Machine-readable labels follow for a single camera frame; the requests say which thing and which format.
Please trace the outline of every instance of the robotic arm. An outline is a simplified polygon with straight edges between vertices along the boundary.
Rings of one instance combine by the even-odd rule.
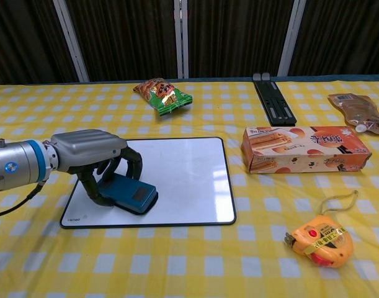
[[[122,158],[128,163],[126,176],[138,180],[142,172],[141,155],[131,149],[126,140],[108,132],[59,133],[43,143],[36,140],[5,143],[0,138],[0,191],[38,183],[28,196],[32,198],[52,171],[61,171],[77,174],[87,195],[96,204],[112,206],[113,200],[100,194],[93,172],[97,169],[97,174],[103,173],[104,181],[113,179]]]

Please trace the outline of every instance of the whiteboard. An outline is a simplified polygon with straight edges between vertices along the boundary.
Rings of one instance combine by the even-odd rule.
[[[104,207],[77,182],[61,217],[63,228],[227,225],[236,220],[223,141],[220,138],[130,140],[141,153],[140,181],[156,186],[159,199],[145,215]],[[122,160],[116,170],[125,174]],[[98,181],[101,176],[94,176]]]

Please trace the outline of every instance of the green snack bag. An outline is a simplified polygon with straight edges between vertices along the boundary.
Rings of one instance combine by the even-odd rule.
[[[182,93],[165,79],[150,79],[134,87],[162,116],[192,103],[192,96]]]

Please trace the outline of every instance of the yellow checkered tablecloth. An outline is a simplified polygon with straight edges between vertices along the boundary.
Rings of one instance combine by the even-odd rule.
[[[359,173],[248,175],[239,147],[244,128],[269,124],[253,84],[175,85],[194,103],[163,118],[133,93],[134,84],[0,86],[0,137],[44,140],[89,128],[124,138],[221,137],[237,222],[63,230],[76,177],[53,172],[39,195],[0,217],[0,297],[379,297],[379,136],[360,136],[373,155]],[[368,95],[379,106],[379,82],[278,85],[297,126],[344,125],[331,93]],[[32,188],[0,192],[0,211]],[[355,207],[334,215],[354,239],[345,266],[319,268],[283,244],[321,199],[354,189]]]

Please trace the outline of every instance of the snack box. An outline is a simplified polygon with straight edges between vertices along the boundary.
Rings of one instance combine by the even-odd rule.
[[[250,173],[359,171],[371,156],[347,126],[247,127],[241,149]]]

